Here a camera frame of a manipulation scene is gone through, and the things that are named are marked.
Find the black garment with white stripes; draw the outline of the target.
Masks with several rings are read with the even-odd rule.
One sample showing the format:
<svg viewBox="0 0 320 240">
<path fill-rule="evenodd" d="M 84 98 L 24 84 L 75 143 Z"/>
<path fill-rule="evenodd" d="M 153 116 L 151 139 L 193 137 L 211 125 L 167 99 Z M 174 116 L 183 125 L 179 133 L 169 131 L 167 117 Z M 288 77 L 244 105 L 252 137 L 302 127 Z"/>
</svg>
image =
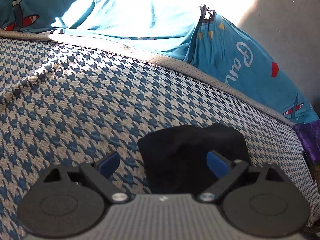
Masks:
<svg viewBox="0 0 320 240">
<path fill-rule="evenodd" d="M 228 172 L 217 154 L 251 163 L 244 136 L 220 123 L 161 129 L 140 138 L 137 145 L 153 194 L 198 195 Z"/>
</svg>

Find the smartphone with gold edge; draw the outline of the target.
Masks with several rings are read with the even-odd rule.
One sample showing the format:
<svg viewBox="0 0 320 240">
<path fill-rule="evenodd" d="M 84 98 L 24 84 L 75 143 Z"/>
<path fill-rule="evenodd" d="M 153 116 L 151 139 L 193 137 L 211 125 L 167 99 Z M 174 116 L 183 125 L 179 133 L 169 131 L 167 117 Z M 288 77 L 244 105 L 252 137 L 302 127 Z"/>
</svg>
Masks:
<svg viewBox="0 0 320 240">
<path fill-rule="evenodd" d="M 315 180 L 315 175 L 313 173 L 312 163 L 310 162 L 310 160 L 308 158 L 308 155 L 304 151 L 302 152 L 302 157 L 303 157 L 303 159 L 305 161 L 305 164 L 306 164 L 306 166 L 308 168 L 308 171 L 310 173 L 310 177 L 314 181 Z"/>
</svg>

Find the purple floral cloth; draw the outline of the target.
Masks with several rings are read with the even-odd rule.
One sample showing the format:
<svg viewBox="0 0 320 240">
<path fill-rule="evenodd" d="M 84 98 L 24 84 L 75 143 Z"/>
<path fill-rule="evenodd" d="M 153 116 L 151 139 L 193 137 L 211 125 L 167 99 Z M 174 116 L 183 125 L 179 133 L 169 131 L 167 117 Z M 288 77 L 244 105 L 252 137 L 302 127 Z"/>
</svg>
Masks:
<svg viewBox="0 0 320 240">
<path fill-rule="evenodd" d="M 320 120 L 308 124 L 295 124 L 293 129 L 297 133 L 305 153 L 313 163 L 320 159 Z"/>
</svg>

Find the houndstooth blue beige mattress cover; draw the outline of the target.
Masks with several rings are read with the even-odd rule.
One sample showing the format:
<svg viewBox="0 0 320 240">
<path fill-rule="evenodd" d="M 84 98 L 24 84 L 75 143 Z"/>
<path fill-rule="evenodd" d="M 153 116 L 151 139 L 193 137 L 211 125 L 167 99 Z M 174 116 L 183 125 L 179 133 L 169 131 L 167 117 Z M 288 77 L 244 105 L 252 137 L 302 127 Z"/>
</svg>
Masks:
<svg viewBox="0 0 320 240">
<path fill-rule="evenodd" d="M 112 177 L 148 193 L 137 140 L 178 125 L 215 122 L 241 132 L 255 165 L 277 163 L 319 217 L 319 191 L 293 124 L 165 56 L 137 56 L 87 41 L 1 33 L 1 239 L 24 236 L 18 202 L 51 163 L 76 165 L 120 154 Z"/>
</svg>

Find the blue airplane print pillow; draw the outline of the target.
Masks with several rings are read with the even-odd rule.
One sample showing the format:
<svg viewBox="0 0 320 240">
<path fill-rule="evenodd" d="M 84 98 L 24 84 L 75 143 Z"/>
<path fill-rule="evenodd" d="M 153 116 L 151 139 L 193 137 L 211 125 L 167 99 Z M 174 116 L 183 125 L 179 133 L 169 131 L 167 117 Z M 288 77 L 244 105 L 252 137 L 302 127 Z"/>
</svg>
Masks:
<svg viewBox="0 0 320 240">
<path fill-rule="evenodd" d="M 195 0 L 1 0 L 1 28 L 100 36 L 184 59 L 201 18 Z"/>
<path fill-rule="evenodd" d="M 184 59 L 187 63 L 291 122 L 319 119 L 308 99 L 256 40 L 214 10 L 206 6 L 200 10 Z"/>
</svg>

